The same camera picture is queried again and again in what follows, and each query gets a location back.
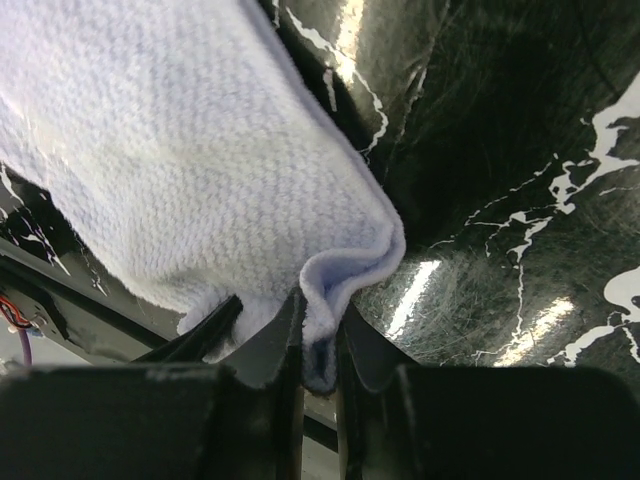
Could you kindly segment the white terry towel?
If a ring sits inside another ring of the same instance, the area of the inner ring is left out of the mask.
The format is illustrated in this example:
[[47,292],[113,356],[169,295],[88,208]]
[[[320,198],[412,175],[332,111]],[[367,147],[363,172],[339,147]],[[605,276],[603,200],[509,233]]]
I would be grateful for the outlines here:
[[3,2],[1,160],[180,333],[234,296],[240,345],[299,288],[315,392],[352,295],[406,249],[255,1]]

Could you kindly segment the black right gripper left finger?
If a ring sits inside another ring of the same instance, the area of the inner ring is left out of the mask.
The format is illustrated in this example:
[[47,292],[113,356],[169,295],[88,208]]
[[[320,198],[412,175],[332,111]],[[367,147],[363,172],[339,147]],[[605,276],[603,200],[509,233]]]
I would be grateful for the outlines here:
[[292,291],[217,364],[44,366],[1,382],[5,479],[297,479],[301,327]]

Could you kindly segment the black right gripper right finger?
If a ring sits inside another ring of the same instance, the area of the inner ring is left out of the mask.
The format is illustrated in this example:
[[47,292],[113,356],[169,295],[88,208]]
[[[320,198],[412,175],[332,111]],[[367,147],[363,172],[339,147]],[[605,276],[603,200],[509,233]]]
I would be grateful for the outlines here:
[[345,479],[639,475],[639,407],[607,372],[422,366],[355,308],[336,356]]

